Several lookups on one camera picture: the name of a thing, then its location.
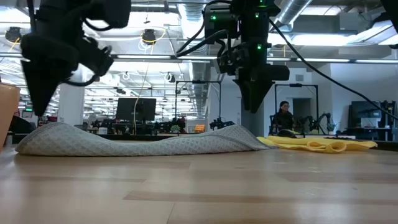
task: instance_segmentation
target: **metal frame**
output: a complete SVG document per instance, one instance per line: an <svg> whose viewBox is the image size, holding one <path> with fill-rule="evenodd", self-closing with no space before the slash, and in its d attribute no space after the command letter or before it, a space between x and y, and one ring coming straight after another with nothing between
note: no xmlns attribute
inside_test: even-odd
<svg viewBox="0 0 398 224"><path fill-rule="evenodd" d="M221 117L221 82L220 81L201 81L201 80L195 80L195 81L175 81L175 113L174 116L177 118L177 97L178 97L178 84L179 83L192 83L192 84L206 84L206 83L218 83L220 86L220 97L218 98L218 117Z"/></svg>
<svg viewBox="0 0 398 224"><path fill-rule="evenodd" d="M278 86L289 86L291 88L302 88L303 86L315 87L315 96L317 98L317 119L319 118L319 98L318 98L318 85L305 85L305 84L275 84L275 114L278 113L278 101L277 101L277 87Z"/></svg>

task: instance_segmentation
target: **orange object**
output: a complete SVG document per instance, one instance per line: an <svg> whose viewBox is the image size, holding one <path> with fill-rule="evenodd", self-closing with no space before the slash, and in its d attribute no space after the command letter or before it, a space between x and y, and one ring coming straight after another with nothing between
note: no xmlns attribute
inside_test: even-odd
<svg viewBox="0 0 398 224"><path fill-rule="evenodd" d="M19 88L0 83L0 152L7 137L12 116L18 110Z"/></svg>
<svg viewBox="0 0 398 224"><path fill-rule="evenodd" d="M195 126L195 133L204 133L205 132L205 125L204 124L197 124Z"/></svg>

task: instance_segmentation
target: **dark hair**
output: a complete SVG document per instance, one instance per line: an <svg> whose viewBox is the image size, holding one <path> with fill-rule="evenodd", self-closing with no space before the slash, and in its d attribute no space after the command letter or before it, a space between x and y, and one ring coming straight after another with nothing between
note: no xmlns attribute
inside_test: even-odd
<svg viewBox="0 0 398 224"><path fill-rule="evenodd" d="M288 101L282 101L282 102L279 103L279 113L282 112L281 107L282 107L283 105L285 105L285 104L289 105L289 102L288 102Z"/></svg>

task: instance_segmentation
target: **black cable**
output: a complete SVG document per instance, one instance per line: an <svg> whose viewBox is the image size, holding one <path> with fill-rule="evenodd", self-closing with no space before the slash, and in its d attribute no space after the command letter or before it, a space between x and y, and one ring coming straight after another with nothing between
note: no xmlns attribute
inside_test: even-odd
<svg viewBox="0 0 398 224"><path fill-rule="evenodd" d="M212 4L216 4L216 3L226 3L226 4L231 4L231 1L226 1L226 0L214 0L211 1L209 3L206 4L204 11L206 12L206 7ZM199 34L202 32L202 30L205 28L205 20L203 20L203 24L201 25L199 31L192 36L191 38L189 38L177 51L176 53L180 53L183 49L185 49L193 40L195 40Z"/></svg>
<svg viewBox="0 0 398 224"><path fill-rule="evenodd" d="M97 77L98 77L97 75L93 75L90 80L88 80L87 82L83 82L83 83L77 83L77 82L73 82L73 81L70 81L70 80L65 80L63 82L68 84L68 85L71 85L71 86L84 87L84 86L88 86L88 85L93 84L93 82L96 80Z"/></svg>
<svg viewBox="0 0 398 224"><path fill-rule="evenodd" d="M201 41L199 44L196 44L195 46L193 46L192 48L185 50L183 52L177 53L175 56L176 57L181 57L181 56L185 56L187 54L190 54L196 50L198 50L200 47L206 45L208 43L209 40L215 39L218 36L227 34L228 30L219 30L217 32L215 32L214 34L211 34L209 37L207 37L205 40Z"/></svg>
<svg viewBox="0 0 398 224"><path fill-rule="evenodd" d="M107 27L104 27L104 28L98 28L98 27L94 26L93 24L91 24L90 22L88 22L87 19L85 19L84 22L90 29L93 29L95 31L103 32L103 31L108 31L108 30L112 29L111 26L107 26Z"/></svg>
<svg viewBox="0 0 398 224"><path fill-rule="evenodd" d="M221 47L220 47L220 49L219 49L219 51L217 53L217 58L220 58L222 56L222 54L224 53L224 50L226 48L226 44L225 44L224 41L222 41L220 39L216 39L216 43L221 45Z"/></svg>
<svg viewBox="0 0 398 224"><path fill-rule="evenodd" d="M314 70L315 72L317 72L319 75L321 75L323 78L326 78L327 80L331 81L332 83L342 87L345 90L348 90L354 94L357 94L358 96L362 97L364 100L366 100L368 103L372 104L374 107L376 107L377 109L379 109L380 111L382 111L384 114L388 114L389 116L391 116L392 118L398 120L398 117L394 116L393 114L390 114L388 111L385 111L384 109L382 109L379 105L375 104L373 101L371 101L368 97L364 96L362 93L359 93L355 90L352 90L350 88L348 88L347 86L341 84L340 82L330 78L329 76L325 75L324 73L322 73L321 71L319 71L317 68L315 68L314 66L312 66L310 63L308 63L300 54L299 52L293 47L293 45L286 39L285 35L280 31L280 29L274 24L274 22L272 22L271 20L269 21L271 23L271 25L274 27L274 29L278 32L278 34L286 41L286 44L290 47L290 49L297 55L297 57L299 59L301 59L301 61L308 66L309 68L311 68L312 70Z"/></svg>
<svg viewBox="0 0 398 224"><path fill-rule="evenodd" d="M36 21L35 21L35 7L33 4L33 0L27 0L27 8L29 12L29 18L30 18L30 28L32 29L32 32L36 31Z"/></svg>

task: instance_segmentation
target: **ceiling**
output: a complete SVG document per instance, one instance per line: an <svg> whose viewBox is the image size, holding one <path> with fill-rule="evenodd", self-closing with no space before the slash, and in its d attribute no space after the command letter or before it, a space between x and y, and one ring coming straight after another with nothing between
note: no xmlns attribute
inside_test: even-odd
<svg viewBox="0 0 398 224"><path fill-rule="evenodd" d="M0 3L0 52L19 52L19 46L5 39L4 34L10 26L21 27L21 33L29 32L29 17L26 15L24 7L17 7L22 0L7 0ZM163 4L162 1L132 1L135 11L130 14L129 24L123 29L114 29L107 32L96 32L84 26L86 35L98 40L99 46L112 46L113 54L138 54L138 55L174 55L176 49L179 49L185 43L187 36L191 36L201 26L201 21L190 21L187 24L187 13L192 11L185 10L181 4L176 2L206 2L194 0L174 0L170 3L171 12L158 12L159 7L155 4ZM186 8L195 6L186 4ZM350 19L350 27L356 31L362 32L368 29L369 19L377 16L372 11L380 8L379 1L332 1L332 0L313 0L302 15L294 23L294 29L300 30L310 26L311 16L324 18L324 23L330 25L338 19L340 24L348 24L345 18ZM92 21L96 26L104 26L101 21ZM314 29L306 30L309 33L317 33L322 27L314 24ZM156 44L146 45L142 41L141 34L145 29L154 29L155 36L158 38ZM302 33L293 32L287 34L293 39ZM291 57L292 51L281 42L276 34L270 34L269 42L274 45L270 54L275 57ZM219 47L217 45L209 46L196 55L216 55ZM375 42L362 42L356 47L342 46L312 46L298 45L297 49L304 57L312 58L384 58L391 53L388 46L381 46ZM104 116L114 116L119 97L151 97L157 98L157 119L161 117L174 116L175 110L175 83L170 83L168 79L174 76L177 81L192 81L192 79L213 80L216 76L209 75L210 64L192 63L183 61L175 62L115 62L110 68L108 74L101 78L99 82L86 87L85 91L85 117L89 114L102 114ZM4 58L0 63L0 75L3 80L21 87L22 100L21 108L30 106L29 93L27 91L24 76L21 72L21 65L17 58ZM82 68L87 77L92 75L91 71ZM206 113L206 97L209 89L208 85L180 84L181 90L177 98L178 114L189 116L191 118L203 118ZM118 93L118 89L125 91L125 94ZM47 110L48 114L57 114L59 104L59 89L55 92L51 104Z"/></svg>

